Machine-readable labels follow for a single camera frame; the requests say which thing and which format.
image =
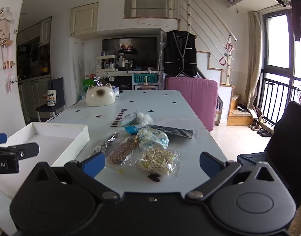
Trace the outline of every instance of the bundle of string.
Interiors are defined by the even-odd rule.
[[[108,157],[111,164],[120,165],[134,151],[137,146],[137,140],[129,137],[115,148]]]
[[[169,175],[173,172],[176,156],[170,150],[149,147],[137,161],[136,166],[153,174]]]

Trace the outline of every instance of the table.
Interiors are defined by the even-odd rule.
[[[155,125],[195,130],[197,135],[196,139],[169,139],[168,149],[181,155],[182,164],[177,177],[164,176],[160,177],[160,182],[153,182],[148,179],[147,174],[136,168],[125,169],[124,173],[109,167],[104,168],[95,179],[120,195],[124,192],[181,192],[182,196],[185,196],[209,179],[200,168],[199,156],[202,152],[208,152],[219,160],[226,161],[225,155],[210,133],[181,93],[176,90],[125,90],[116,97],[114,104],[102,107],[89,107],[83,100],[50,122],[88,125],[90,140],[76,157],[76,160],[83,161],[101,141],[121,129],[111,125],[122,109],[126,109],[124,115],[136,110],[148,113]]]

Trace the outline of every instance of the silver bolt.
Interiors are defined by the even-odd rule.
[[[118,194],[113,191],[108,191],[104,192],[101,196],[104,199],[116,199],[118,197]]]
[[[156,202],[156,201],[157,201],[157,199],[154,198],[154,197],[150,197],[148,200],[149,200],[150,202]]]
[[[203,193],[200,191],[191,191],[188,193],[188,197],[191,199],[200,199],[203,198]]]

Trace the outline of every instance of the tile floor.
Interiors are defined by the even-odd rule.
[[[210,133],[228,160],[235,160],[239,154],[263,152],[270,137],[262,137],[248,126],[214,126]]]

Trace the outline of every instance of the black chair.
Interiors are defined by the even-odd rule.
[[[65,99],[64,99],[63,77],[54,80],[49,80],[48,90],[57,91],[56,104],[54,106],[47,106],[47,104],[44,104],[42,106],[37,107],[36,112],[38,114],[39,121],[41,121],[39,112],[50,112],[52,116],[55,116],[56,111],[61,107],[64,107],[64,110],[66,109]]]
[[[301,105],[294,101],[288,104],[264,152],[241,154],[237,161],[242,166],[268,162],[285,183],[298,208],[301,204]]]

